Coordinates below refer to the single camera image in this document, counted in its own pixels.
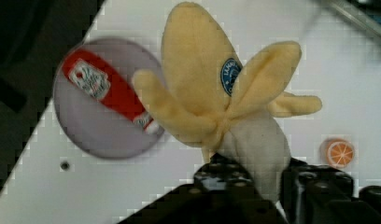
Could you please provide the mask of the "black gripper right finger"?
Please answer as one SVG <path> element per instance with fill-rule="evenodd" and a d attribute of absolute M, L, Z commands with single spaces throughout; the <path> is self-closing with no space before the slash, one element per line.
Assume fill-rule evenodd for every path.
<path fill-rule="evenodd" d="M 289 224 L 336 224 L 329 202 L 349 202 L 354 179 L 329 165 L 290 159 L 282 172 L 280 203 Z"/>

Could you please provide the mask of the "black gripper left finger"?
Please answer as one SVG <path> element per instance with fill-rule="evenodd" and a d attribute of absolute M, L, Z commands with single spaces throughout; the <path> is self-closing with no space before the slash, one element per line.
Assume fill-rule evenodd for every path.
<path fill-rule="evenodd" d="M 255 181 L 244 166 L 218 153 L 193 175 L 192 186 L 201 192 L 225 192 L 257 198 Z"/>

